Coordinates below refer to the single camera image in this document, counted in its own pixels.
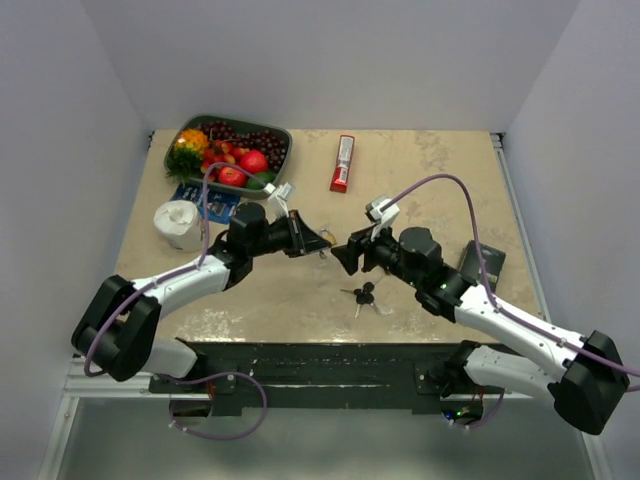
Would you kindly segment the small brass padlock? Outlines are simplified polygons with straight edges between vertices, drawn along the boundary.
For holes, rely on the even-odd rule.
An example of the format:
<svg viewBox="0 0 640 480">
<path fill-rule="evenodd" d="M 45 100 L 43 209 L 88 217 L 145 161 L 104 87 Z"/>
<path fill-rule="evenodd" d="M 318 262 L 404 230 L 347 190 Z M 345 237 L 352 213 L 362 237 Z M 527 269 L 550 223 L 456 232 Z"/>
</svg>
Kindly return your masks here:
<svg viewBox="0 0 640 480">
<path fill-rule="evenodd" d="M 335 247 L 337 245 L 336 237 L 326 228 L 323 228 L 319 231 L 319 235 L 326 240 L 331 247 Z"/>
</svg>

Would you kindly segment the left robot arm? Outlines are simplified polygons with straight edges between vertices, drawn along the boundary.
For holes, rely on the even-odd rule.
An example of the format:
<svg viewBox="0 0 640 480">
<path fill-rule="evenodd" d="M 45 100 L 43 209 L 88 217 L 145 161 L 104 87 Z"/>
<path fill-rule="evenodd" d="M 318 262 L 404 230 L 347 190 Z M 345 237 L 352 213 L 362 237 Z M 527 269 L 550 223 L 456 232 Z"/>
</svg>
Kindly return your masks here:
<svg viewBox="0 0 640 480">
<path fill-rule="evenodd" d="M 244 203 L 203 258 L 146 279 L 107 278 L 76 326 L 71 344 L 87 365 L 97 365 L 116 381 L 146 372 L 171 377 L 183 391 L 196 392 L 207 380 L 203 356 L 182 340 L 157 338 L 159 322 L 239 284 L 256 257 L 283 252 L 297 258 L 330 246 L 297 211 L 268 221 L 260 204 Z"/>
</svg>

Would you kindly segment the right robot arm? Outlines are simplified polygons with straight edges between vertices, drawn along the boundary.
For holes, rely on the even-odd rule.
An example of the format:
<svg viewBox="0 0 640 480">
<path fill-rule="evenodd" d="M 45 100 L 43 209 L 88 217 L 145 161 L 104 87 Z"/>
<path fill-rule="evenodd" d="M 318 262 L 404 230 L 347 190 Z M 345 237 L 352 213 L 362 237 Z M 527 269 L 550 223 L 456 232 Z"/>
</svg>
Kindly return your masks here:
<svg viewBox="0 0 640 480">
<path fill-rule="evenodd" d="M 539 398 L 576 429 L 599 435 L 628 391 L 614 341 L 549 324 L 501 302 L 472 277 L 447 265 L 427 228 L 410 227 L 394 237 L 383 229 L 353 233 L 332 255 L 348 274 L 379 267 L 415 290 L 429 313 L 480 331 L 509 348 L 464 348 L 445 369 L 448 386 L 459 393 L 474 386 L 498 387 Z"/>
</svg>

